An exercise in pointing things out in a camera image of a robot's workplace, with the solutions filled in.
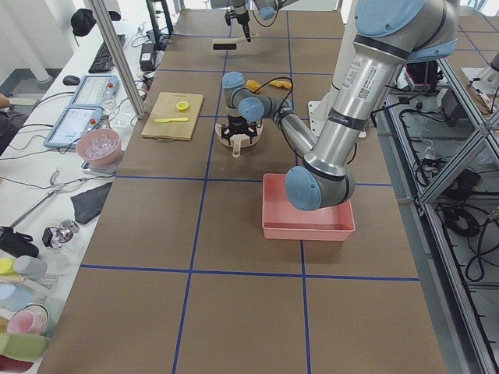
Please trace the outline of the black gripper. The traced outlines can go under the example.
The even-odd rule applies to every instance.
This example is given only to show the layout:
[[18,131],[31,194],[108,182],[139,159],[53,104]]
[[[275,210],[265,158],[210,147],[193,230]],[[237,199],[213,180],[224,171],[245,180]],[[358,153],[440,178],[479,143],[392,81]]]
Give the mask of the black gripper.
[[228,26],[232,25],[232,21],[235,20],[241,27],[245,36],[250,35],[249,27],[249,13],[246,5],[230,5],[227,12],[225,13],[225,23]]
[[234,135],[246,135],[252,139],[257,136],[257,125],[242,116],[228,115],[228,124],[221,126],[221,138],[229,141]]

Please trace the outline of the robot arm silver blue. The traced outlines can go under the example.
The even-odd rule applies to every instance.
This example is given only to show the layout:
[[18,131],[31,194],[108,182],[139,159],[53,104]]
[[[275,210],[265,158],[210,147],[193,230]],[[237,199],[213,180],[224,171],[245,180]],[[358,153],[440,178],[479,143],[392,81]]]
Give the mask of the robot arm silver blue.
[[[251,41],[248,3],[248,1],[244,0],[227,1],[228,8],[225,13],[225,22],[228,26],[231,26],[232,21],[235,20],[242,27],[244,37],[248,41]],[[282,8],[295,3],[295,1],[256,0],[253,3],[257,8],[260,18],[262,20],[269,20],[275,17]]]
[[312,211],[346,202],[355,180],[348,157],[397,68],[451,55],[457,44],[457,1],[359,1],[354,12],[355,55],[320,135],[315,136],[284,98],[246,88],[243,75],[227,72],[222,89],[229,118],[270,118],[302,158],[285,176],[288,201]]

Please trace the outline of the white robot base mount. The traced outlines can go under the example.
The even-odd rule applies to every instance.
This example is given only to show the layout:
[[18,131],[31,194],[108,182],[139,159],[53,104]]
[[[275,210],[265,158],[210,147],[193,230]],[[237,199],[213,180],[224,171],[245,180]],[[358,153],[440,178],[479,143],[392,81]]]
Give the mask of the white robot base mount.
[[321,134],[324,124],[328,120],[329,112],[334,106],[338,94],[340,94],[340,105],[345,104],[346,107],[342,109],[336,108],[336,111],[344,113],[350,118],[362,119],[363,128],[358,137],[365,138],[367,115],[369,114],[367,109],[372,107],[372,102],[370,100],[359,99],[358,97],[352,96],[350,92],[343,97],[342,91],[334,85],[331,86],[330,91],[326,93],[320,101],[308,102],[310,128],[312,133],[315,136],[319,136]]

